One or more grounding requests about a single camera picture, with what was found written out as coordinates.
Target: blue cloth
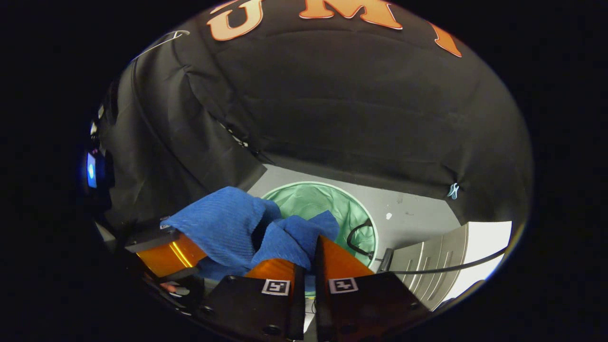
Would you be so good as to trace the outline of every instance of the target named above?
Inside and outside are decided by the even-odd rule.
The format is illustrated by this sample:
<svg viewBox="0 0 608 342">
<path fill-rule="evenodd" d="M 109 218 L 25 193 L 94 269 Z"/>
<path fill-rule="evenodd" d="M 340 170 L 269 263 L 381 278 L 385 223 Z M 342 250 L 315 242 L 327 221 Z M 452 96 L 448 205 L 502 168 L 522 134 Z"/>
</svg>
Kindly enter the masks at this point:
<svg viewBox="0 0 608 342">
<path fill-rule="evenodd" d="M 228 274 L 244 276 L 259 262 L 280 258 L 306 269 L 306 291 L 314 291 L 312 265 L 319 235 L 335 240 L 340 230 L 330 211 L 308 221 L 299 216 L 282 219 L 274 202 L 235 187 L 203 197 L 161 224 L 180 230 L 207 253 L 198 264 L 198 276 L 217 281 Z M 252 235 L 263 236 L 257 251 Z"/>
</svg>

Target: wire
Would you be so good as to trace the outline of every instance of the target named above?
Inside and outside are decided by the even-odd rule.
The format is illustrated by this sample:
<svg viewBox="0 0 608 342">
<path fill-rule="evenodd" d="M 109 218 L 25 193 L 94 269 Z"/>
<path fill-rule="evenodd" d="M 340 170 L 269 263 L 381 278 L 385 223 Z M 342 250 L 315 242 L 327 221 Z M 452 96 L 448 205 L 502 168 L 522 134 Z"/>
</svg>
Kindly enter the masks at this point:
<svg viewBox="0 0 608 342">
<path fill-rule="evenodd" d="M 468 262 L 468 263 L 463 263 L 462 265 L 457 265 L 457 266 L 452 266 L 452 267 L 446 267 L 446 268 L 437 268 L 436 270 L 423 270 L 423 271 L 388 271 L 388 272 L 392 272 L 395 274 L 427 274 L 427 273 L 441 273 L 441 272 L 449 272 L 449 271 L 458 271 L 458 270 L 463 270 L 465 268 L 469 268 L 469 267 L 473 267 L 473 266 L 477 266 L 477 265 L 481 265 L 484 262 L 490 261 L 496 257 L 499 257 L 501 254 L 504 254 L 506 251 L 506 247 L 504 247 L 503 249 L 501 249 L 500 251 L 492 254 L 492 255 L 488 255 L 484 258 L 481 258 L 477 261 L 473 261 L 473 262 Z"/>
</svg>

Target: black fabric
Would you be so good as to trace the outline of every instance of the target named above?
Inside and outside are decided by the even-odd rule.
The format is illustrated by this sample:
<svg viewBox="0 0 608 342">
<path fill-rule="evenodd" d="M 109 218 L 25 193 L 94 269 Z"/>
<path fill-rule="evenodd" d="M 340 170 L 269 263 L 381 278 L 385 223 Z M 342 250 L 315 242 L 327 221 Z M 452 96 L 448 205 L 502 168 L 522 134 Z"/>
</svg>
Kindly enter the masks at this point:
<svg viewBox="0 0 608 342">
<path fill-rule="evenodd" d="M 233 27 L 245 20 L 238 4 L 226 7 Z M 117 169 L 108 220 L 247 189 L 264 171 L 254 157 L 262 153 L 279 167 L 446 199 L 462 224 L 522 226 L 530 139 L 505 85 L 473 51 L 455 39 L 463 57 L 446 52 L 429 23 L 397 6 L 403 30 L 262 6 L 259 26 L 233 40 L 213 39 L 210 11 L 175 28 L 190 35 L 139 57 L 137 102 L 133 64 L 125 70 L 117 123 L 100 127 Z M 453 183 L 456 200 L 447 197 Z"/>
</svg>

